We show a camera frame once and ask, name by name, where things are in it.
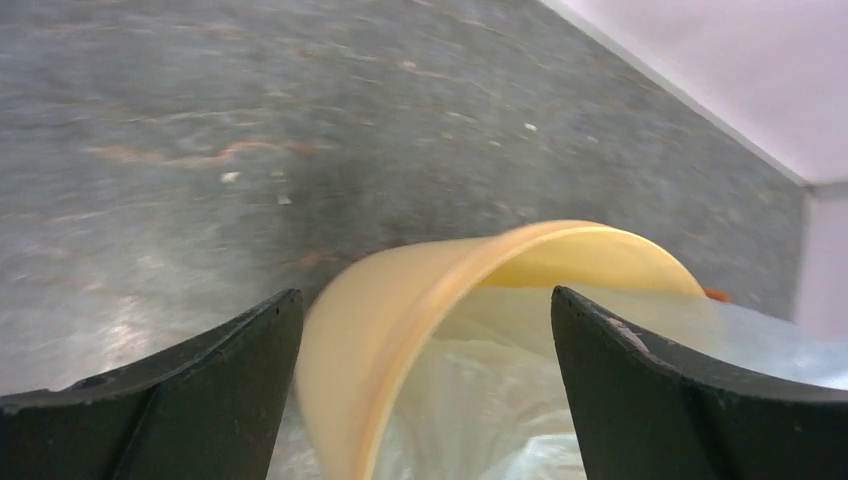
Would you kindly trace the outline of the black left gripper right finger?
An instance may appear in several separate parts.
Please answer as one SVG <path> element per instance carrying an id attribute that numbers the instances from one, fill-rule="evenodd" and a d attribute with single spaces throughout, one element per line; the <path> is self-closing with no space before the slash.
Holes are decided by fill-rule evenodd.
<path id="1" fill-rule="evenodd" d="M 712 358 L 567 287 L 551 325 L 591 479 L 843 479 L 847 394 Z"/>

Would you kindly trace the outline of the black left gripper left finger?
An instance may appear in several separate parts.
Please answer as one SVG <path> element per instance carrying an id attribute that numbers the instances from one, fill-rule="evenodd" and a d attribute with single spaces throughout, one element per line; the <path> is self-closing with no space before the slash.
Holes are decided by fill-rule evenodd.
<path id="1" fill-rule="evenodd" d="M 1 400 L 5 479 L 262 479 L 301 343 L 284 290 L 153 355 Z"/>

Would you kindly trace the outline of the light blue plastic trash bag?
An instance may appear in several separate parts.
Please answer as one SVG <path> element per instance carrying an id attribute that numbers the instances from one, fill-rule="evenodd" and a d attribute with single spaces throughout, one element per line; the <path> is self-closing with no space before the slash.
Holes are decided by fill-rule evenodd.
<path id="1" fill-rule="evenodd" d="M 712 358 L 843 390 L 847 345 L 707 298 L 569 287 L 611 313 Z M 550 288 L 482 288 L 414 361 L 378 447 L 377 479 L 591 479 L 558 362 Z"/>

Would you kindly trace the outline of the yellow capybara trash bin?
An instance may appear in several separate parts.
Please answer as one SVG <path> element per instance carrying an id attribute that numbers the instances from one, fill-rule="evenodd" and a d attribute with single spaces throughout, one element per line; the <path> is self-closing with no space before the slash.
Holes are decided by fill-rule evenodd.
<path id="1" fill-rule="evenodd" d="M 398 391 L 450 310 L 478 286 L 566 283 L 673 292 L 704 289 L 670 253 L 583 220 L 413 244 L 360 260 L 309 309 L 295 389 L 322 475 L 368 479 Z"/>

